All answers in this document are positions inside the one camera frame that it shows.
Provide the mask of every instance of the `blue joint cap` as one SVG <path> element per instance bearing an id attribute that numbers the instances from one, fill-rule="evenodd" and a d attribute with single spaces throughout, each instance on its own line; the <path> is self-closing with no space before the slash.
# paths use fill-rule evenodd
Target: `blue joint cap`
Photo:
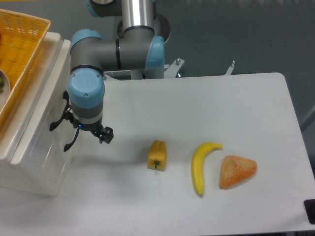
<path id="1" fill-rule="evenodd" d="M 76 69 L 70 75 L 68 84 L 72 103 L 83 109 L 99 105 L 105 95 L 105 84 L 100 73 L 91 68 Z"/>
<path id="2" fill-rule="evenodd" d="M 156 69 L 164 67 L 165 64 L 165 50 L 164 40 L 161 36 L 154 36 L 149 48 L 144 69 Z"/>
<path id="3" fill-rule="evenodd" d="M 77 31 L 72 36 L 70 50 L 80 40 L 85 39 L 85 38 L 92 38 L 92 37 L 102 39 L 102 35 L 100 35 L 100 33 L 95 31 L 95 30 L 81 29 L 81 30 Z"/>
<path id="4" fill-rule="evenodd" d="M 93 7 L 91 6 L 91 2 L 90 0 L 87 0 L 87 5 L 88 5 L 88 9 L 89 9 L 89 12 L 92 16 L 94 17 L 100 17 L 99 15 L 96 14 L 96 12 L 94 11 Z"/>

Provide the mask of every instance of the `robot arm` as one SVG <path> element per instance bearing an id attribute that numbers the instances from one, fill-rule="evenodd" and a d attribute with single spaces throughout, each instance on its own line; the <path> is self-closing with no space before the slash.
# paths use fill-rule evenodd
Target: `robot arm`
<path id="1" fill-rule="evenodd" d="M 163 67 L 165 62 L 164 40 L 161 36 L 155 36 L 154 32 L 155 0 L 108 0 L 109 3 L 94 5 L 96 1 L 107 1 L 89 1 L 93 9 L 100 7 L 99 14 L 104 13 L 106 7 L 117 8 L 121 4 L 124 37 L 105 41 L 98 32 L 89 29 L 74 34 L 71 75 L 68 93 L 65 91 L 64 94 L 67 105 L 61 119 L 50 127 L 53 130 L 63 119 L 67 119 L 78 129 L 74 140 L 64 147 L 64 151 L 74 144 L 80 129 L 90 131 L 99 138 L 100 143 L 111 142 L 113 130 L 102 126 L 104 71 L 155 69 Z"/>

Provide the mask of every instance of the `pepper stem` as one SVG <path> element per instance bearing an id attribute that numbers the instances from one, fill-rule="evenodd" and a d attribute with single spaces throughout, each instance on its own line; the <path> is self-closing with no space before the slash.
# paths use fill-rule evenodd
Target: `pepper stem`
<path id="1" fill-rule="evenodd" d="M 159 161 L 155 161 L 154 164 L 155 164 L 155 166 L 157 168 L 157 165 L 159 165 Z"/>

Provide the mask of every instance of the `black object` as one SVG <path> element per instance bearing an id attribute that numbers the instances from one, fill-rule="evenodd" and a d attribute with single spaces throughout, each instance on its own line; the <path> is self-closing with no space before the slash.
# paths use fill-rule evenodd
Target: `black object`
<path id="1" fill-rule="evenodd" d="M 99 139 L 100 144 L 103 142 L 109 144 L 112 141 L 114 137 L 114 131 L 110 127 L 103 127 L 103 125 L 101 124 L 102 118 L 100 118 L 94 124 L 82 124 L 78 119 L 74 118 L 73 113 L 71 112 L 69 94 L 67 91 L 63 92 L 63 99 L 66 100 L 66 105 L 64 107 L 63 113 L 58 121 L 52 122 L 50 124 L 49 130 L 53 131 L 54 129 L 56 129 L 64 119 L 70 121 L 70 123 L 73 125 L 73 128 L 77 129 L 72 142 L 64 146 L 64 152 L 68 151 L 73 146 L 78 138 L 80 130 L 90 131 L 95 137 Z"/>
<path id="2" fill-rule="evenodd" d="M 309 222 L 315 225 L 315 199 L 305 200 L 304 206 Z"/>

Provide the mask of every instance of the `gray floor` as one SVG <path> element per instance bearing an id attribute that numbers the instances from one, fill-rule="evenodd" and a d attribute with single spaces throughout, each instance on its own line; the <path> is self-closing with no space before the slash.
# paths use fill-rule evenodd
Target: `gray floor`
<path id="1" fill-rule="evenodd" d="M 84 28 L 116 38 L 120 20 L 93 18 L 85 0 L 1 2 L 0 8 L 50 19 L 50 31 L 65 39 Z M 284 74 L 299 121 L 315 104 L 315 0 L 157 0 L 157 9 L 172 27 L 166 62 L 183 58 L 184 76 L 222 75 L 236 60 L 236 74 Z M 306 133 L 315 156 L 315 127 Z"/>

